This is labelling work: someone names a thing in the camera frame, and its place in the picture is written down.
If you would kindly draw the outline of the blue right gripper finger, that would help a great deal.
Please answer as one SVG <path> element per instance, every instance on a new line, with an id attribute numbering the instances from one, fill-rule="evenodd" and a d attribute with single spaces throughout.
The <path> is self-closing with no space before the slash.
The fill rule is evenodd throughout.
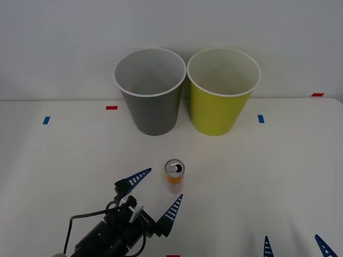
<path id="1" fill-rule="evenodd" d="M 338 257 L 331 247 L 319 235 L 315 235 L 315 240 L 323 257 Z"/>
<path id="2" fill-rule="evenodd" d="M 263 257 L 274 257 L 268 236 L 265 236 Z"/>

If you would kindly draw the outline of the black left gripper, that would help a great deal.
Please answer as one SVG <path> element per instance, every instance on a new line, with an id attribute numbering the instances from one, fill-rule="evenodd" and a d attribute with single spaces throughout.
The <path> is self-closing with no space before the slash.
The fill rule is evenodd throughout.
<path id="1" fill-rule="evenodd" d="M 180 194 L 155 221 L 143 210 L 144 207 L 138 204 L 136 198 L 128 195 L 151 171 L 152 168 L 148 168 L 117 181 L 114 184 L 115 192 L 125 197 L 115 199 L 106 206 L 105 222 L 128 248 L 133 248 L 142 237 L 151 238 L 153 235 L 168 237 L 181 206 L 183 194 Z"/>

